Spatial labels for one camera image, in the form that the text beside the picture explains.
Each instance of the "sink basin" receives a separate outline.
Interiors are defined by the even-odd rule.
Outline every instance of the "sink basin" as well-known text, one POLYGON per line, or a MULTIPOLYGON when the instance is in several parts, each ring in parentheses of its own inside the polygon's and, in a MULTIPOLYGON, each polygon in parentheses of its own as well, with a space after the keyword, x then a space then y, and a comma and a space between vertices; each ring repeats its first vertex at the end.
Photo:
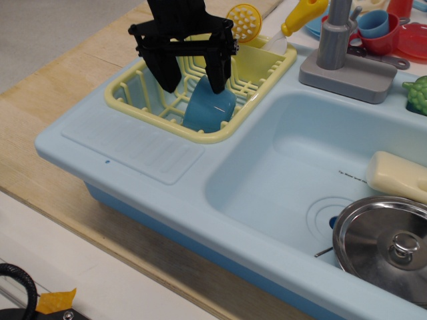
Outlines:
POLYGON ((223 141, 203 144, 105 105, 102 85, 38 136, 40 156, 99 201, 318 319, 425 319, 427 311, 343 272, 334 217, 378 195, 383 150, 427 166, 427 118, 399 72, 377 105, 298 82, 296 62, 223 141))

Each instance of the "yellow brush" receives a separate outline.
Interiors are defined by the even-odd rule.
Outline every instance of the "yellow brush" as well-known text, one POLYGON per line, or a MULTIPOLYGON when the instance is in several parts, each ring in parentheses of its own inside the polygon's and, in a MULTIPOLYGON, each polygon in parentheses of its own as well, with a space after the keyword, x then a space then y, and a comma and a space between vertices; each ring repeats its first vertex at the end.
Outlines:
MULTIPOLYGON (((286 37, 301 29, 307 22, 319 17, 327 7, 328 0, 300 0, 282 24, 281 30, 262 49, 284 55, 288 48, 286 37)), ((261 14, 252 5, 236 5, 230 10, 227 18, 233 20, 233 36, 241 43, 255 39, 261 31, 261 14)))
POLYGON ((252 5, 246 3, 236 5, 227 14, 227 19, 234 22, 233 37, 241 43, 249 42, 260 34, 262 17, 252 5))

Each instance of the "faucet base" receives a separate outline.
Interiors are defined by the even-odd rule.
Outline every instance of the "faucet base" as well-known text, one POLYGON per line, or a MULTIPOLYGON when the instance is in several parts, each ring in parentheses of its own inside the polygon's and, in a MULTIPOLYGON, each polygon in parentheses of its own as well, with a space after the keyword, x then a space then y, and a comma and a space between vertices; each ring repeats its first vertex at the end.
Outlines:
POLYGON ((392 65, 352 55, 342 68, 326 70, 317 65, 317 56, 315 50, 301 64, 301 83, 368 103, 383 102, 397 74, 392 65))

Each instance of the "black cable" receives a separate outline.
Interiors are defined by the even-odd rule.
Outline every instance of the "black cable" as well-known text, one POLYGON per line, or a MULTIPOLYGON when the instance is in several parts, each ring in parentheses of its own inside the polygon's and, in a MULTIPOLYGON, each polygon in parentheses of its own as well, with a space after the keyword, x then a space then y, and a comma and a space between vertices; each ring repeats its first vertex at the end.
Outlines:
POLYGON ((29 274, 16 265, 0 263, 0 275, 13 278, 24 286, 25 290, 27 290, 28 303, 22 320, 34 320, 37 306, 37 288, 29 274))

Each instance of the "drain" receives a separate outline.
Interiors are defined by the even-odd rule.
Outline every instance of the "drain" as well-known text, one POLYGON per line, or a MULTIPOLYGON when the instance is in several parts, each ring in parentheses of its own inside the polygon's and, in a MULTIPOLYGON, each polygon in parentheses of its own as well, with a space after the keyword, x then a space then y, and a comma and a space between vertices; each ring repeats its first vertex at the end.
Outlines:
POLYGON ((323 198, 313 203, 307 212, 307 226, 312 235, 330 245, 337 216, 353 201, 340 197, 323 198))

